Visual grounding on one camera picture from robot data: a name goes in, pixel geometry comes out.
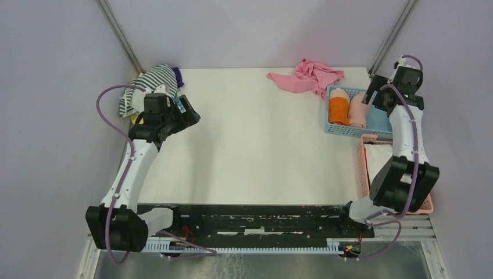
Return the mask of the light pink towel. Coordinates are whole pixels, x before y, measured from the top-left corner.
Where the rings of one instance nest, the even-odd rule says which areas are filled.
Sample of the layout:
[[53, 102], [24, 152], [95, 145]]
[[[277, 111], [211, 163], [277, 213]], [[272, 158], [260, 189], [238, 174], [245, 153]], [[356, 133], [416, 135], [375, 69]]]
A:
[[348, 119], [351, 127], [367, 128], [367, 116], [371, 111], [371, 106], [363, 103], [365, 96], [365, 92], [360, 92], [350, 101]]

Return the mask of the orange cartoon towel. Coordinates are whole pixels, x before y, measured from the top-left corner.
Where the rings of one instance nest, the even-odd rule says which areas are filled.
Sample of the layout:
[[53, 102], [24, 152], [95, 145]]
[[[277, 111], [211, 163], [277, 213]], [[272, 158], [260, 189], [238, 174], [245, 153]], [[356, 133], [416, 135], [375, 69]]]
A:
[[331, 90], [328, 102], [328, 122], [342, 126], [349, 126], [350, 97], [340, 88]]

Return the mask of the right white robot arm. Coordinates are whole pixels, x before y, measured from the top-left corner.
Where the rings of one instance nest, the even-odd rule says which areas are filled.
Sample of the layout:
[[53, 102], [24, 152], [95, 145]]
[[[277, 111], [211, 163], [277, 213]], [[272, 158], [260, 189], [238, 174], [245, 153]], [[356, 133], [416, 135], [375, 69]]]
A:
[[362, 99], [386, 112], [392, 128], [392, 156], [370, 184], [369, 195], [349, 204], [349, 213], [335, 222], [343, 237], [351, 237], [360, 224], [382, 215], [403, 218], [420, 209], [440, 170], [424, 150], [421, 123], [424, 99], [416, 93], [423, 83], [422, 68], [398, 62], [391, 77], [376, 75]]

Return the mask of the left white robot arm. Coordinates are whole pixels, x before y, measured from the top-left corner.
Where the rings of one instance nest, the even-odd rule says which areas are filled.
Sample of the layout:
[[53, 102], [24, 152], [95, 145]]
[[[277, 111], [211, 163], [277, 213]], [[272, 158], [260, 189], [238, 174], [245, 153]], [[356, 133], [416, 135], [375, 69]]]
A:
[[159, 231], [179, 235], [183, 221], [170, 208], [137, 212], [148, 171], [165, 140], [200, 121], [184, 94], [176, 99], [163, 93], [144, 97], [144, 111], [126, 134], [127, 150], [113, 185], [100, 205], [90, 206], [85, 219], [99, 249], [141, 252]]

